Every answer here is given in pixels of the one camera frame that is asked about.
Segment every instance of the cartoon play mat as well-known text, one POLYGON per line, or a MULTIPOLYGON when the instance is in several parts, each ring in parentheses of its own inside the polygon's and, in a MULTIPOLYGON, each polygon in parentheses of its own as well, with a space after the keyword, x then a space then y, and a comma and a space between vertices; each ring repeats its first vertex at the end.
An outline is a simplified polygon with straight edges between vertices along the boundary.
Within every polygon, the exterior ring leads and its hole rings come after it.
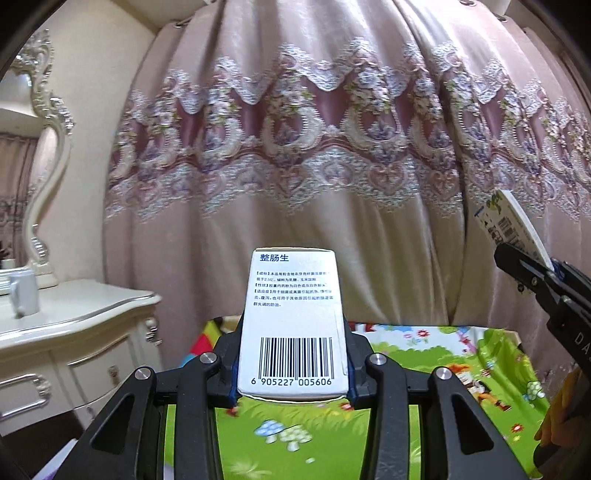
MULTIPOLYGON (((375 352, 388 355, 403 367, 431 372, 447 365, 480 402, 530 477, 541 476, 532 461, 537 445, 534 433, 548 401, 529 358, 509 333, 447 326, 355 324, 353 329, 368 338, 375 352)), ((215 340, 209 330, 209 335, 202 335, 197 342, 197 352, 215 340)), ((169 407, 167 416, 165 462, 169 465, 174 457, 174 408, 169 407)), ((237 407, 217 410, 216 418, 226 480, 359 478, 369 411, 355 411, 344 399, 292 405, 243 397, 237 407)), ((419 428, 418 409, 412 406, 412 480, 420 479, 419 428)))

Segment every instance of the ornate mirror frame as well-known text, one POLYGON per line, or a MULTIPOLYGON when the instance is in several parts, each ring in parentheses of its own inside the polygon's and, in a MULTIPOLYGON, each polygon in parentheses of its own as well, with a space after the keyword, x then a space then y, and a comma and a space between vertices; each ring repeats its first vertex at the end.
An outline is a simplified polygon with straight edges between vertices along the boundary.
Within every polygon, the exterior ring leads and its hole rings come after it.
POLYGON ((71 149, 74 121, 61 98, 48 90, 47 81, 53 65, 53 47, 49 30, 35 32, 12 62, 10 69, 17 75, 26 73, 31 79, 31 103, 33 111, 43 120, 44 128, 52 128, 57 134, 54 157, 40 179, 29 186, 29 202, 22 222, 22 235, 28 262, 24 267, 0 270, 0 295, 8 293, 10 275, 29 268, 37 276, 39 288, 53 287, 58 281, 49 261, 49 250, 37 237, 41 213, 63 175, 71 149))

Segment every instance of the metal screw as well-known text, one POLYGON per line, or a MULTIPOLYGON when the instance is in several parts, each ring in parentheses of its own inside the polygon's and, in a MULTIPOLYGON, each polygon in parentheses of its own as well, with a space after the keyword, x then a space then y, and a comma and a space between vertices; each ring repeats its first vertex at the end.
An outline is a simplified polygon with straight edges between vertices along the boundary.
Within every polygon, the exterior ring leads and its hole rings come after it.
POLYGON ((386 363, 388 361, 388 359, 382 353, 372 353, 369 356, 369 361, 371 363, 373 363, 374 365, 383 365, 384 363, 386 363))
POLYGON ((135 371, 135 378, 138 380, 147 380, 150 378, 150 375, 152 375, 152 372, 146 367, 138 368, 135 371))
POLYGON ((199 356, 199 360, 203 364, 212 364, 217 360, 217 355, 213 352, 205 352, 199 356))
POLYGON ((445 367, 439 367, 435 374, 442 380, 449 380, 452 377, 452 371, 445 367))

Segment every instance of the white medicine box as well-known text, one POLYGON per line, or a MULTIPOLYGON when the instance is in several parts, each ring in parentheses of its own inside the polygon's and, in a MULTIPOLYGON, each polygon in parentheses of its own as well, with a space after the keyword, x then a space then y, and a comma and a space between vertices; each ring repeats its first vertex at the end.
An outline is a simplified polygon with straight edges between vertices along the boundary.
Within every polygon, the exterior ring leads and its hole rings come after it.
POLYGON ((348 385, 335 253, 255 250, 242 321, 238 391, 311 401, 340 397, 348 385))

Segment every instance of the white dresser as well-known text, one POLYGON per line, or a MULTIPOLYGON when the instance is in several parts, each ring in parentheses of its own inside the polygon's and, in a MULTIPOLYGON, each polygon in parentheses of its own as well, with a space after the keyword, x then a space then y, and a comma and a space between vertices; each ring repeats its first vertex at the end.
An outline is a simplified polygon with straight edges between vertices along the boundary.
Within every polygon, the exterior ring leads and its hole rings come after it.
POLYGON ((137 367, 161 371, 160 297, 93 280, 39 290, 17 318, 0 296, 0 434, 73 410, 86 428, 137 367))

